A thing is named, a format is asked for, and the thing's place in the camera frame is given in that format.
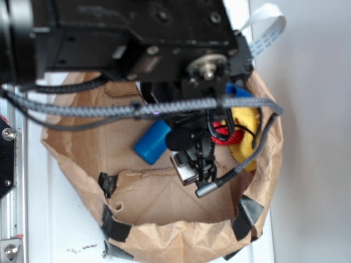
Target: black duct tape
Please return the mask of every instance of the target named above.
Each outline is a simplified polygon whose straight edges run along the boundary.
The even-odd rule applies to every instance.
[[[254,242],[254,241],[256,241],[257,239],[258,239],[258,237],[251,237],[251,243]],[[233,258],[237,253],[239,253],[240,251],[241,251],[241,249],[239,249],[239,250],[236,251],[236,252],[230,253],[230,254],[224,256],[223,258],[224,258],[226,261],[228,261],[228,260],[232,259],[232,258]]]
[[[105,198],[111,198],[112,194],[116,189],[118,175],[108,176],[105,173],[99,175],[99,185],[104,190]]]
[[[240,241],[250,233],[254,224],[256,224],[257,220],[262,215],[264,207],[255,200],[243,195],[239,201],[238,209],[238,215],[236,219],[231,221],[231,225],[236,239]],[[257,239],[257,237],[251,237],[251,242]],[[228,261],[239,253],[239,251],[240,250],[230,253],[223,258]]]
[[[112,245],[108,241],[108,239],[109,238],[106,237],[104,255],[114,256],[114,257],[120,258],[120,259],[134,260],[134,257],[132,255],[128,254],[123,249],[120,249],[119,247]]]
[[[111,211],[107,205],[104,207],[103,223],[102,229],[105,235],[118,242],[125,242],[132,229],[131,225],[116,222],[112,218]]]

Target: black metal bracket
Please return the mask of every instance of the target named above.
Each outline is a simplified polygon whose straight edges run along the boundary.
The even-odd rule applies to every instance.
[[[15,131],[0,118],[0,200],[15,185]]]

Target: mounting screw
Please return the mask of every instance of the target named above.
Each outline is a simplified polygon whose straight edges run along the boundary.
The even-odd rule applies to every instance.
[[[162,21],[167,21],[168,20],[168,15],[166,12],[159,12],[158,14],[159,18],[162,20]]]
[[[220,17],[220,15],[217,12],[212,12],[210,14],[210,19],[211,19],[212,23],[214,23],[214,24],[219,24],[222,20],[222,18]]]
[[[153,56],[153,55],[156,55],[158,53],[158,51],[160,51],[160,49],[157,46],[154,45],[152,47],[149,47],[146,50],[146,53],[148,53],[149,55]]]
[[[193,87],[196,87],[198,85],[198,82],[196,81],[196,78],[190,78],[189,84]]]
[[[5,181],[5,185],[6,186],[11,186],[12,185],[12,181],[11,180],[6,180]]]
[[[134,80],[136,80],[137,78],[138,78],[138,75],[135,74],[135,73],[131,73],[131,74],[129,74],[129,75],[127,76],[127,79],[128,79],[129,81],[134,81]]]
[[[203,78],[206,81],[210,81],[214,78],[214,72],[212,70],[206,70],[203,74]]]
[[[12,261],[18,254],[18,248],[14,245],[8,245],[5,248],[5,255],[7,258]]]
[[[253,65],[252,65],[252,63],[250,61],[245,63],[245,70],[246,71],[252,71],[253,70]]]
[[[12,141],[16,138],[16,132],[11,128],[6,128],[2,131],[2,138],[6,141]]]
[[[234,56],[237,52],[238,52],[238,50],[234,48],[234,49],[229,50],[228,55]]]

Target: red object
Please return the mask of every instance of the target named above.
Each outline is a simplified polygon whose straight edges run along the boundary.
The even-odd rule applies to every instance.
[[[9,123],[9,121],[6,119],[6,117],[5,117],[5,116],[0,115],[0,118],[1,118],[1,119],[2,119],[4,122]]]
[[[212,125],[218,133],[223,135],[229,134],[228,128],[226,126],[223,126],[221,122],[213,122]],[[236,130],[233,133],[233,135],[230,137],[230,139],[227,141],[221,141],[213,136],[212,136],[212,141],[214,141],[216,144],[219,144],[219,145],[232,145],[232,144],[239,144],[242,138],[244,138],[244,132],[242,130]]]

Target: blue object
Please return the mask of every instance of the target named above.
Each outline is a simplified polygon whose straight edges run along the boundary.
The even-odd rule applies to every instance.
[[[227,86],[225,86],[225,91],[228,94],[234,94],[236,98],[253,97],[250,92],[232,83],[228,83]]]
[[[133,147],[147,163],[153,165],[167,149],[166,135],[171,131],[163,120],[155,122]]]

